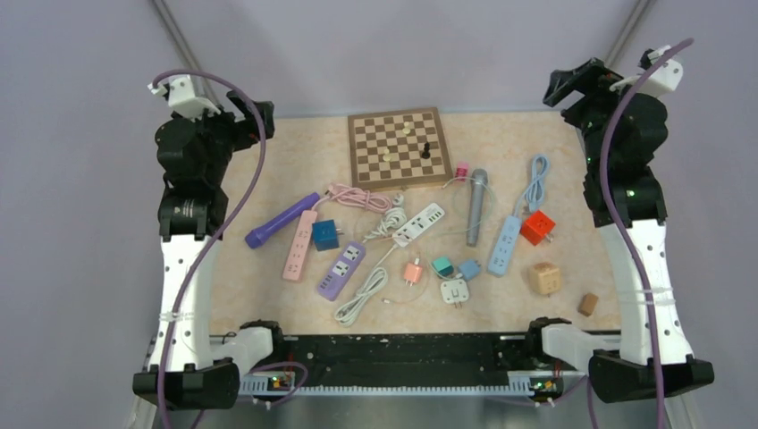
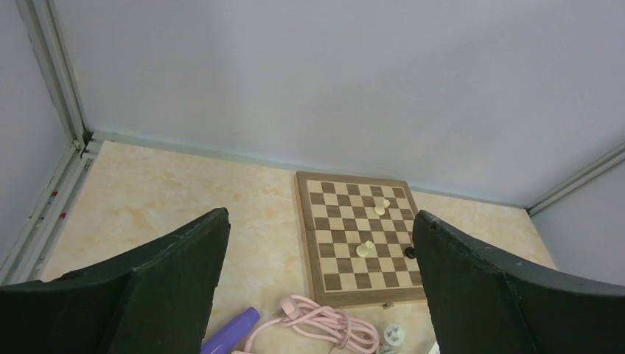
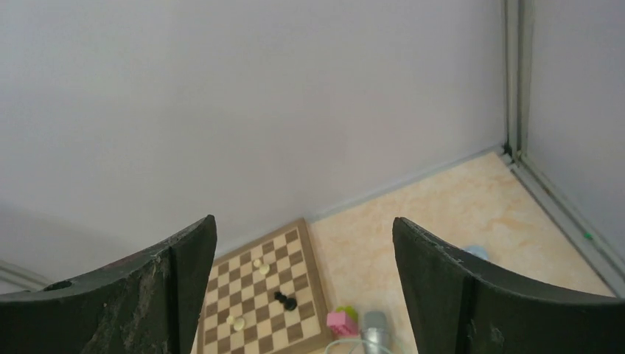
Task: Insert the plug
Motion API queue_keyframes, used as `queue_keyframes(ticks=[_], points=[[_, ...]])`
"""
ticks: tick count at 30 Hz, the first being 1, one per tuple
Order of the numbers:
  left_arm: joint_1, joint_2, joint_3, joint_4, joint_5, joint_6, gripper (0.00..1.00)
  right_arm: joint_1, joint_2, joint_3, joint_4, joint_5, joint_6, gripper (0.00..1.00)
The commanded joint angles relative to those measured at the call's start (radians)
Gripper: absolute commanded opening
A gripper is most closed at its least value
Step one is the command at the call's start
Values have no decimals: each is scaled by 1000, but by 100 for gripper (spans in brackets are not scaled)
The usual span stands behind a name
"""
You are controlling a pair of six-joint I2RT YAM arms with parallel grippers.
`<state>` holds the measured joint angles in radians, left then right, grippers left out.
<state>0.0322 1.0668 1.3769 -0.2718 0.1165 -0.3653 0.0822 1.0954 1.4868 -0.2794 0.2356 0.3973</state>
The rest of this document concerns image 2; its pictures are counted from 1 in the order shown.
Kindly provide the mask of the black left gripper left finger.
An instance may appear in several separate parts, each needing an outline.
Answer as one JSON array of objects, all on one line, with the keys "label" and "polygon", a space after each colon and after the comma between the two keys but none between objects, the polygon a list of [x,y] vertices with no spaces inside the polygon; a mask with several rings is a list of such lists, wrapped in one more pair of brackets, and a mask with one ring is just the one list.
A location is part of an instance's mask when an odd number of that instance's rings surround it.
[{"label": "black left gripper left finger", "polygon": [[130,251],[1,287],[3,353],[198,353],[228,246],[213,209]]}]

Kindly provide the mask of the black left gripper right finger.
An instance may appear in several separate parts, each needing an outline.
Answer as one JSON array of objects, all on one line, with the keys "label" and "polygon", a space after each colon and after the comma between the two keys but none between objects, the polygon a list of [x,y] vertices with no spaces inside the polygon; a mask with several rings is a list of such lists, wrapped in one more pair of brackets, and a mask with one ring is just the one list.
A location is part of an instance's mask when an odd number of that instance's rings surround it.
[{"label": "black left gripper right finger", "polygon": [[442,353],[622,353],[624,287],[566,274],[427,212],[413,245]]}]

